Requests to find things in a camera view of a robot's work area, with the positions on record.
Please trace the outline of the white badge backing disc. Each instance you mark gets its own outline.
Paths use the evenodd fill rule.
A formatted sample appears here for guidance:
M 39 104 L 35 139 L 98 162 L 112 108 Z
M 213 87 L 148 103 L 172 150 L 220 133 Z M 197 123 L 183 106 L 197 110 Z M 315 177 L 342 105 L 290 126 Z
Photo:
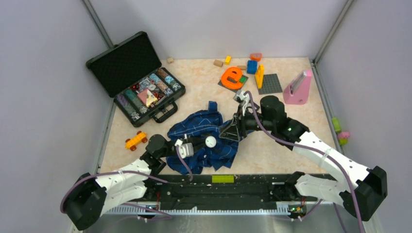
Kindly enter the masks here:
M 217 145 L 217 140 L 216 140 L 216 138 L 213 137 L 213 136 L 208 136 L 208 137 L 205 139 L 205 145 L 206 145 L 208 148 L 214 148 L 214 147 Z

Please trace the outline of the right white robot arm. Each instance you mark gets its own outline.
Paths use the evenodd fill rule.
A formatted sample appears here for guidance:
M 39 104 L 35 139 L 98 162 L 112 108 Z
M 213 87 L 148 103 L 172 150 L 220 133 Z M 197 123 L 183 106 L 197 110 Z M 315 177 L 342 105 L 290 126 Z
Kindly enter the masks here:
M 342 206 L 361 221 L 369 221 L 388 195 L 387 173 L 369 168 L 332 148 L 301 122 L 287 116 L 284 103 L 276 96 L 265 96 L 256 108 L 251 94 L 236 95 L 238 110 L 219 128 L 223 139 L 241 141 L 250 132 L 263 131 L 278 144 L 300 154 L 331 176 L 319 178 L 303 172 L 293 173 L 285 194 L 291 200 L 316 197 Z

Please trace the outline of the blue plaid shirt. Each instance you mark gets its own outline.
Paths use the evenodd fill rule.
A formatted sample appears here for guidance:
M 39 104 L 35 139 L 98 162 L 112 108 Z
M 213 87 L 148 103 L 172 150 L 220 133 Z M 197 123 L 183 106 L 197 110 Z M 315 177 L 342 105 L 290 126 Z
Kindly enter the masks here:
M 201 174 L 203 168 L 231 168 L 238 152 L 239 142 L 219 137 L 219 128 L 226 126 L 218 111 L 215 101 L 208 103 L 206 110 L 190 114 L 186 119 L 174 124 L 167 132 L 168 138 L 175 142 L 178 139 L 191 139 L 194 155 L 184 158 L 184 162 L 193 174 Z

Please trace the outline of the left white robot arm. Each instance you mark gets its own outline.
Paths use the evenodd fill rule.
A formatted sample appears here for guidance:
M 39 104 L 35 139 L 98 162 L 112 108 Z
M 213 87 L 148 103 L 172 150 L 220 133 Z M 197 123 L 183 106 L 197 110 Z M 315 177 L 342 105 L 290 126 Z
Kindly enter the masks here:
M 193 181 L 203 167 L 230 167 L 238 150 L 237 143 L 207 134 L 184 135 L 171 141 L 155 134 L 147 141 L 146 151 L 129 165 L 112 172 L 85 173 L 67 191 L 61 200 L 60 212 L 66 214 L 77 229 L 89 228 L 108 210 L 131 200 L 153 199 L 156 188 L 150 183 L 168 183 L 158 177 L 166 164 L 174 170 L 183 169 L 181 174 L 189 176 L 181 181 L 184 184 Z

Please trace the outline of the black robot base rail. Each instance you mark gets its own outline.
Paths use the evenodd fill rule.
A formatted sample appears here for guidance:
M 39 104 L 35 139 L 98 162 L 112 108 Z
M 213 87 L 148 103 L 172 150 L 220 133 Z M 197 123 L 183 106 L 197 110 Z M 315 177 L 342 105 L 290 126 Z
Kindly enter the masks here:
M 178 175 L 161 175 L 168 183 L 148 180 L 146 194 L 109 210 L 110 214 L 181 215 L 290 215 L 303 205 L 304 214 L 317 198 L 298 197 L 287 191 L 288 174 L 235 174 L 234 183 L 212 183 L 212 175 L 195 175 L 192 181 Z

